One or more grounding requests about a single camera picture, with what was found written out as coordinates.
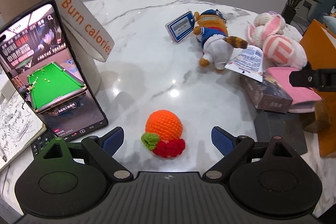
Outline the light blue cushion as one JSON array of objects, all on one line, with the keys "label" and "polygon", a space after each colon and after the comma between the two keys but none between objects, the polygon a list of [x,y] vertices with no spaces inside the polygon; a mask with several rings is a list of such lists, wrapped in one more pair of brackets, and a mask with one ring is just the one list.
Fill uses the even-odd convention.
[{"label": "light blue cushion", "polygon": [[323,22],[325,26],[333,33],[336,34],[336,17],[334,16],[324,16]]}]

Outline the pink eared crochet bunny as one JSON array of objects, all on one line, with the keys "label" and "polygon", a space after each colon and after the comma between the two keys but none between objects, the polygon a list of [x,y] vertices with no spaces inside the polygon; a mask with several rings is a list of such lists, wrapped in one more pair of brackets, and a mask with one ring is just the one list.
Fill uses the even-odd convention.
[{"label": "pink eared crochet bunny", "polygon": [[260,46],[267,36],[284,34],[285,19],[273,11],[258,14],[253,23],[247,27],[247,40],[250,44]]}]

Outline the white blue printed tube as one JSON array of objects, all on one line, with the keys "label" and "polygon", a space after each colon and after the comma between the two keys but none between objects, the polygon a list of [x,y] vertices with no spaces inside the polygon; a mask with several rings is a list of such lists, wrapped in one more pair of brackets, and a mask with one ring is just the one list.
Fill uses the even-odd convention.
[{"label": "white blue printed tube", "polygon": [[240,73],[258,82],[263,82],[263,51],[257,46],[249,45],[225,65],[225,69]]}]

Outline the black remote control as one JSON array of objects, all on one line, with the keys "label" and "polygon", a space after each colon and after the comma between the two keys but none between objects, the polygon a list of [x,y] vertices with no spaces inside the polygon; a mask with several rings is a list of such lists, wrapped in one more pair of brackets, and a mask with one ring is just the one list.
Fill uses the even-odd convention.
[{"label": "black remote control", "polygon": [[41,136],[37,137],[37,139],[31,143],[31,151],[33,153],[33,157],[36,158],[36,156],[42,150],[44,150],[44,148],[54,138],[55,138],[55,135],[50,131],[47,131],[47,132],[43,133]]}]

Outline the white pink striped plush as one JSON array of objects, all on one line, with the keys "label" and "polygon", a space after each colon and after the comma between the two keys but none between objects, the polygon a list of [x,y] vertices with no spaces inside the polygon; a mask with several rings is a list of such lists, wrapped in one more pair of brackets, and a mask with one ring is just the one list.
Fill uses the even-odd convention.
[{"label": "white pink striped plush", "polygon": [[268,36],[262,45],[262,51],[278,67],[301,70],[307,65],[307,55],[302,45],[284,35]]}]

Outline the smartphone showing billiards video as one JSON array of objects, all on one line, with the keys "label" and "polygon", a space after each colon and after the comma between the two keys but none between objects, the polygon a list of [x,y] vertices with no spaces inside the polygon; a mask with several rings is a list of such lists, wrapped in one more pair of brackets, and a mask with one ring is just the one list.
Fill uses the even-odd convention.
[{"label": "smartphone showing billiards video", "polygon": [[108,125],[64,33],[55,1],[44,0],[1,28],[1,67],[57,137],[72,141]]}]

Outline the pink card wallet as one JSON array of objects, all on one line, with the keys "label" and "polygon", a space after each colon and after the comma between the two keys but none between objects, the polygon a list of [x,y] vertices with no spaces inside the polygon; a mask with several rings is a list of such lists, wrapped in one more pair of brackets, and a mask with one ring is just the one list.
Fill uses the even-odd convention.
[{"label": "pink card wallet", "polygon": [[312,113],[315,111],[315,104],[322,98],[311,88],[292,87],[289,82],[289,75],[292,72],[298,72],[298,69],[292,67],[270,67],[266,73],[270,74],[276,82],[292,98],[289,113]]}]

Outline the blue framed badge card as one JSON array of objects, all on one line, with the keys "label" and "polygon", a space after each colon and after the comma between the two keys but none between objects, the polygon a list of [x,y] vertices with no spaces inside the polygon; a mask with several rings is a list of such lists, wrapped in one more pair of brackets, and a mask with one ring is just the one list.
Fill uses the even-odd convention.
[{"label": "blue framed badge card", "polygon": [[190,34],[194,26],[195,19],[191,11],[184,13],[165,25],[167,32],[176,43],[179,43]]}]

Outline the open sketch notebook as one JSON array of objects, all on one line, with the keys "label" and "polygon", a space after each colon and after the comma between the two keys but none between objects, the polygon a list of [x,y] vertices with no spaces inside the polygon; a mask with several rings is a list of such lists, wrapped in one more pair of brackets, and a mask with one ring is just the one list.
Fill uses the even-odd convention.
[{"label": "open sketch notebook", "polygon": [[1,74],[1,169],[46,129],[46,125],[30,109],[8,77]]}]

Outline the orange crochet fruit toy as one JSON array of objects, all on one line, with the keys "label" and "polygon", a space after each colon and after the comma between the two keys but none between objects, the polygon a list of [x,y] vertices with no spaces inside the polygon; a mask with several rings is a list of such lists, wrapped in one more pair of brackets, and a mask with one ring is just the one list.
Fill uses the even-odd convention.
[{"label": "orange crochet fruit toy", "polygon": [[182,122],[174,113],[158,110],[147,119],[141,141],[156,156],[164,159],[176,158],[186,148],[182,133]]}]

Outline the dark picture box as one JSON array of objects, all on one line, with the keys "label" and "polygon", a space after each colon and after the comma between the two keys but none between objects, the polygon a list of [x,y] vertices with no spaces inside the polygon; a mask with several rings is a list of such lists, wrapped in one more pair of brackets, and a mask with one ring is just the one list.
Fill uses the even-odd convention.
[{"label": "dark picture box", "polygon": [[262,82],[241,75],[240,83],[258,110],[285,114],[291,107],[291,96],[268,73],[263,74]]}]

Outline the brown plush dog blue outfit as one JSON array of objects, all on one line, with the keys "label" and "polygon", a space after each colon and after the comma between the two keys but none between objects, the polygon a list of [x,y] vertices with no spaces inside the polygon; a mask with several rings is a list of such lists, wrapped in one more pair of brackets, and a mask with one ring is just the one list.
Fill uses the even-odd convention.
[{"label": "brown plush dog blue outfit", "polygon": [[194,13],[195,25],[193,34],[200,42],[203,56],[199,60],[201,67],[213,64],[219,72],[225,69],[225,65],[231,58],[234,49],[246,49],[248,42],[229,36],[226,19],[219,10],[206,10],[201,14]]}]

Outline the orange storage box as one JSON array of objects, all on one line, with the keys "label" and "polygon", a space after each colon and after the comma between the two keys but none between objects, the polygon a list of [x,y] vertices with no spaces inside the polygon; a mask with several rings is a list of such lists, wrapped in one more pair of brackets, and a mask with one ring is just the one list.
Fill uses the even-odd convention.
[{"label": "orange storage box", "polygon": [[335,157],[335,34],[312,21],[300,41],[313,71],[314,88],[326,103],[330,126],[318,133],[319,154]]}]

